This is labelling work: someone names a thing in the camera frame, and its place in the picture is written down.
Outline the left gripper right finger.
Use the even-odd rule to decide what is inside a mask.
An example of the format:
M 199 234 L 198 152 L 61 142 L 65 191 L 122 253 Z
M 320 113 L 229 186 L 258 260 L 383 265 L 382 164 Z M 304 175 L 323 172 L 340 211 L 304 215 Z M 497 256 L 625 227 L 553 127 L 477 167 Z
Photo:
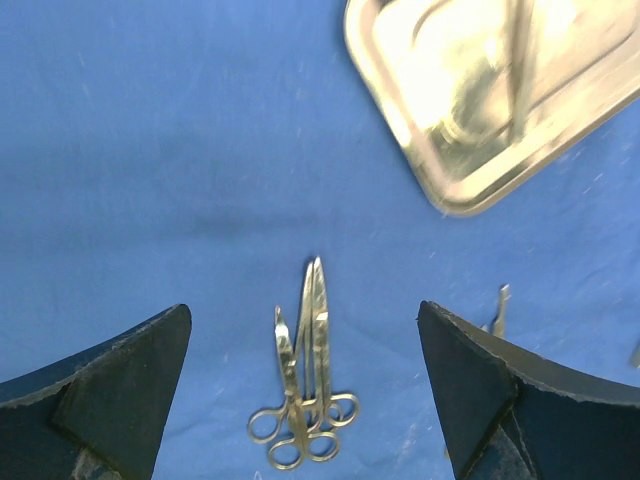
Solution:
M 636 479 L 639 390 L 544 359 L 434 302 L 417 325 L 458 479 Z

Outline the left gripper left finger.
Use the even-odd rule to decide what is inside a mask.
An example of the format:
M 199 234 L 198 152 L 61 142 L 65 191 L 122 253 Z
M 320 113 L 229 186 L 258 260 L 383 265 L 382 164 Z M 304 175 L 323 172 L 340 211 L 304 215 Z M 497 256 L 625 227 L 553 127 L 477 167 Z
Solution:
M 191 327 L 178 304 L 2 383 L 2 478 L 151 478 Z

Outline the steel scalpel handle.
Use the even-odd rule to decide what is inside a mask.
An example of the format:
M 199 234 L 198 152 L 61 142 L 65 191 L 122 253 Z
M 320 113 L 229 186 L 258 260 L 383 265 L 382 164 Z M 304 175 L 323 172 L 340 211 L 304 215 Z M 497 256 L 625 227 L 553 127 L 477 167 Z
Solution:
M 502 285 L 499 289 L 497 315 L 492 323 L 492 333 L 501 339 L 505 338 L 506 332 L 506 306 L 510 298 L 510 285 Z

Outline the steel surgical scissors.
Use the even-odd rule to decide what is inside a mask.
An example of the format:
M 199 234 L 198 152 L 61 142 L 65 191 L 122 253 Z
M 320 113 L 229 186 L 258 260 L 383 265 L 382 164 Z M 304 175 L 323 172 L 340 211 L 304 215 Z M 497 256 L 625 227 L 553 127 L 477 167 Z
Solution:
M 321 416 L 334 428 L 352 423 L 359 414 L 358 398 L 350 393 L 333 394 L 329 355 L 329 308 L 322 261 L 316 256 L 311 263 L 311 338 L 314 361 L 315 397 Z

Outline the short steel scissors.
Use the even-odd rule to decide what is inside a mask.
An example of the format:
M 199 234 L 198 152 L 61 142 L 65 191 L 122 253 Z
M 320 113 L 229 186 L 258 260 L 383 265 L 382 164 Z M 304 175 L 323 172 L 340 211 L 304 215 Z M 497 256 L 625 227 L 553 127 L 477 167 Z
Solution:
M 282 315 L 281 308 L 275 307 L 275 340 L 280 362 L 280 372 L 284 387 L 284 419 L 289 428 L 289 436 L 275 442 L 268 450 L 270 464 L 282 471 L 298 467 L 306 458 L 315 462 L 326 462 L 333 459 L 339 451 L 340 440 L 333 431 L 313 430 L 307 423 L 308 408 L 304 406 L 298 382 L 297 356 L 290 340 L 289 328 Z M 312 450 L 313 442 L 327 440 L 331 445 L 327 452 L 320 454 Z M 297 458 L 291 463 L 283 463 L 276 459 L 283 448 L 293 448 Z

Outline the blue surgical cloth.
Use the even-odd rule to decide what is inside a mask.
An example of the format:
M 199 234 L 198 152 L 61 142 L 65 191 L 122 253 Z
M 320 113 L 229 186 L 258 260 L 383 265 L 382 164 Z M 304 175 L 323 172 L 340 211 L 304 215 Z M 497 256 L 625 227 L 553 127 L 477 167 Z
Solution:
M 1 5 L 1 377 L 167 307 L 192 334 L 154 475 L 279 479 L 274 311 L 320 256 L 339 455 L 292 479 L 449 479 L 416 317 L 482 324 L 637 385 L 639 108 L 485 212 L 426 199 L 346 51 L 341 1 Z

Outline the steel instrument tray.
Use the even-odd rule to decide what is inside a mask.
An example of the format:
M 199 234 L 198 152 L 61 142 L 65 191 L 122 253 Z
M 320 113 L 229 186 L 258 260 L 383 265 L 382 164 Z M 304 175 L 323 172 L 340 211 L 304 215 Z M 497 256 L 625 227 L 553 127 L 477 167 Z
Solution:
M 508 1 L 350 1 L 345 43 L 429 201 L 477 214 L 639 95 L 639 4 L 535 1 L 531 108 L 509 144 Z

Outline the steel tweezers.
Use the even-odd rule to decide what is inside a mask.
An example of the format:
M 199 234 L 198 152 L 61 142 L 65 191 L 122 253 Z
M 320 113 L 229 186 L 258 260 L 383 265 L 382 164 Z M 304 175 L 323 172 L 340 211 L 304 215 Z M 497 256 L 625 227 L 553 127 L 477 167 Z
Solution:
M 535 1 L 508 1 L 507 7 L 511 107 L 508 142 L 515 144 L 524 136 L 531 108 L 539 34 L 535 20 Z

